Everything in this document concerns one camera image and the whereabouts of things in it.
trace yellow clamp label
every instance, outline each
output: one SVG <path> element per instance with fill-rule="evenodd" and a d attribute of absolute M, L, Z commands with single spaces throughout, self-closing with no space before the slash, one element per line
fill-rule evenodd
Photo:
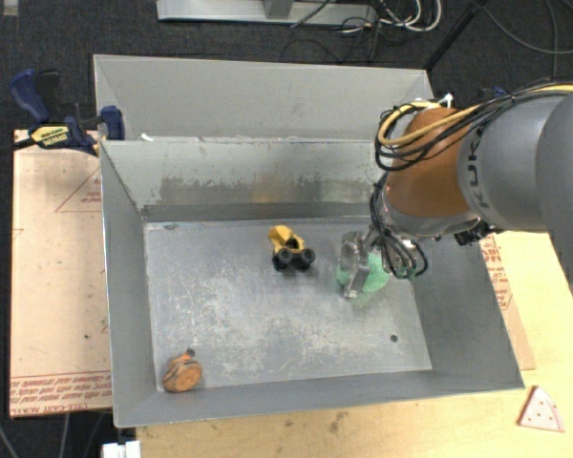
<path fill-rule="evenodd" d="M 43 126 L 36 129 L 30 137 L 45 147 L 53 146 L 68 139 L 67 126 Z"/>

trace bin floor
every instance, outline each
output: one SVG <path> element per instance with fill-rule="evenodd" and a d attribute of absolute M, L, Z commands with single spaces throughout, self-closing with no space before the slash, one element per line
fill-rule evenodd
<path fill-rule="evenodd" d="M 408 281 L 391 278 L 357 299 L 341 295 L 341 238 L 366 222 L 147 223 L 158 385 L 168 361 L 188 347 L 203 366 L 202 387 L 431 369 Z M 308 271 L 272 267 L 267 232 L 280 223 L 316 252 Z"/>

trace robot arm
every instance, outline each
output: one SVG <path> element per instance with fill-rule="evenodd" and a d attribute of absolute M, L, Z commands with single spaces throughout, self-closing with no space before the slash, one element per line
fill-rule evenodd
<path fill-rule="evenodd" d="M 358 280 L 345 293 L 361 286 L 366 250 L 410 278 L 426 270 L 419 239 L 466 244 L 503 230 L 548 231 L 573 292 L 573 82 L 544 80 L 462 110 L 402 105 L 383 115 L 375 155 L 386 172 L 371 196 L 377 234 L 359 236 L 358 262 L 341 260 Z"/>

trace blue clamp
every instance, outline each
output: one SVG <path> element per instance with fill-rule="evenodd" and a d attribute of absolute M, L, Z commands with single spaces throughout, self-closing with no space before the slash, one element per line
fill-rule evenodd
<path fill-rule="evenodd" d="M 104 107 L 98 117 L 83 121 L 81 124 L 72 115 L 67 115 L 62 124 L 50 123 L 51 112 L 38 93 L 35 80 L 36 71 L 27 69 L 16 75 L 9 84 L 9 90 L 17 105 L 32 114 L 34 118 L 34 124 L 28 130 L 29 141 L 33 141 L 32 144 L 35 142 L 45 149 L 73 149 L 96 156 L 97 141 L 87 134 L 84 127 L 81 128 L 82 123 L 97 125 L 103 122 L 108 130 L 108 139 L 123 140 L 125 138 L 123 118 L 120 110 L 114 105 Z"/>

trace wooden table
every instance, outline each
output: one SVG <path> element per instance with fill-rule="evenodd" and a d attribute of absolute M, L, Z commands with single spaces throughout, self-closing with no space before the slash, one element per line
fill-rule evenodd
<path fill-rule="evenodd" d="M 140 427 L 142 456 L 573 457 L 573 299 L 548 236 L 497 243 L 537 363 L 522 372 L 526 389 Z M 533 385 L 552 397 L 565 433 L 517 425 Z"/>

